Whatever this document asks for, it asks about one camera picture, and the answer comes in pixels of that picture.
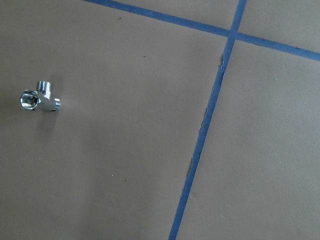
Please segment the brown paper table mat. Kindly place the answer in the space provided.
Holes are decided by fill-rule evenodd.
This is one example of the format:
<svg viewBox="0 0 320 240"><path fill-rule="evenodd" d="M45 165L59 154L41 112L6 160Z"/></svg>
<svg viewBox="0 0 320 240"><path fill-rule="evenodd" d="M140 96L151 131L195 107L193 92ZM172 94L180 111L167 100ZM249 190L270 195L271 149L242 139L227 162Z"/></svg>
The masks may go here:
<svg viewBox="0 0 320 240"><path fill-rule="evenodd" d="M319 1L1 1L0 237L319 239Z"/></svg>

